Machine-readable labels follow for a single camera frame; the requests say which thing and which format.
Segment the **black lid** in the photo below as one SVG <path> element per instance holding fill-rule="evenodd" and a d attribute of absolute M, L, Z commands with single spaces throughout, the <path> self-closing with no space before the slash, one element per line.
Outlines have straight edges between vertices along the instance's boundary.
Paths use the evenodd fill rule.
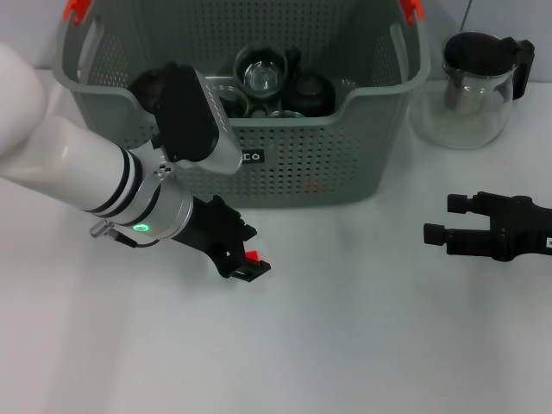
<path fill-rule="evenodd" d="M 465 32 L 451 37 L 443 52 L 447 66 L 479 76 L 500 76 L 518 65 L 519 44 L 511 37 Z"/>

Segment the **black stripe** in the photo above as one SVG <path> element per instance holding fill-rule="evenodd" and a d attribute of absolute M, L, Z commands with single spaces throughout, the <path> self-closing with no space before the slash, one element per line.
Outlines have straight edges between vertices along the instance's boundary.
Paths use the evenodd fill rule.
<path fill-rule="evenodd" d="M 132 154 L 132 153 L 129 153 L 129 154 L 132 157 L 132 160 L 135 162 L 135 180 L 132 183 L 132 187 L 130 188 L 130 192 L 127 195 L 127 197 L 122 201 L 121 204 L 119 204 L 119 206 L 116 209 L 111 211 L 111 213 L 104 214 L 102 216 L 98 215 L 98 217 L 100 217 L 100 218 L 114 217 L 117 214 L 120 214 L 121 212 L 123 212 L 127 207 L 129 207 L 130 203 L 132 203 L 132 200 L 135 199 L 136 193 L 138 192 L 138 189 L 140 188 L 140 184 L 141 184 L 141 163 L 140 163 L 140 160 L 138 160 L 138 158 L 136 158 L 136 156 L 134 154 Z"/>
<path fill-rule="evenodd" d="M 97 209 L 94 210 L 85 210 L 87 213 L 96 214 L 101 213 L 102 211 L 107 210 L 109 207 L 111 207 L 115 201 L 119 199 L 122 192 L 124 191 L 124 187 L 127 186 L 127 182 L 129 181 L 129 175 L 130 175 L 130 160 L 129 160 L 129 153 L 119 147 L 119 149 L 122 152 L 122 157 L 124 159 L 124 168 L 122 169 L 122 177 L 121 182 L 119 183 L 119 186 L 116 188 L 115 192 L 111 196 L 109 200 L 107 200 L 104 204 L 100 205 Z"/>
<path fill-rule="evenodd" d="M 129 222 L 129 223 L 126 223 L 126 224 L 120 224 L 120 225 L 123 226 L 123 227 L 130 227 L 130 226 L 134 226 L 135 224 L 138 224 L 138 223 L 144 221 L 147 218 L 147 216 L 149 216 L 149 213 L 152 212 L 155 205 L 157 204 L 157 200 L 159 199 L 159 193 L 160 192 L 161 192 L 161 185 L 159 185 L 157 187 L 157 190 L 155 190 L 154 196 L 152 197 L 149 204 L 147 205 L 146 210 L 143 213 L 141 213 L 138 218 L 136 218 L 132 222 Z"/>

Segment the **white tabletop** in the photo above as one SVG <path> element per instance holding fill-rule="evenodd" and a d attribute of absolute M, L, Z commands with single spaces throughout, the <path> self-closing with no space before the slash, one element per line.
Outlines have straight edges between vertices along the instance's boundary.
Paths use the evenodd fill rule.
<path fill-rule="evenodd" d="M 92 216 L 0 182 L 0 412 L 551 412 L 552 258 L 423 244 L 424 223 L 487 228 L 448 214 L 449 193 L 552 207 L 550 114 L 552 84 L 529 85 L 477 151 L 406 122 L 374 197 L 243 211 L 273 266 L 252 284 L 173 241 L 94 241 Z"/>

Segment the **green led light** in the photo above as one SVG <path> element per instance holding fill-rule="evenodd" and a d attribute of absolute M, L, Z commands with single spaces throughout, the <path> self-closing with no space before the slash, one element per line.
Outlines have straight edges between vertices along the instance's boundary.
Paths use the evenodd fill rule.
<path fill-rule="evenodd" d="M 149 226 L 147 224 L 136 224 L 132 230 L 134 231 L 148 231 Z"/>

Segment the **perforated basket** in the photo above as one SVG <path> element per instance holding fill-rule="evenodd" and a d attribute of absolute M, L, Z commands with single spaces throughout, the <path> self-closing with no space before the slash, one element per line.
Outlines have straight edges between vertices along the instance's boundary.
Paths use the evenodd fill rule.
<path fill-rule="evenodd" d="M 192 168 L 179 178 L 196 196 L 218 194 L 234 207 L 353 202 L 376 190 L 411 93 L 429 73 L 425 26 L 410 13 L 399 0 L 95 0 L 62 23 L 54 71 L 88 128 L 132 149 L 158 131 L 124 89 L 142 72 L 177 61 L 230 76 L 245 45 L 298 47 L 304 69 L 334 82 L 338 111 L 232 119 L 243 149 L 264 150 L 265 162 L 233 176 Z"/>

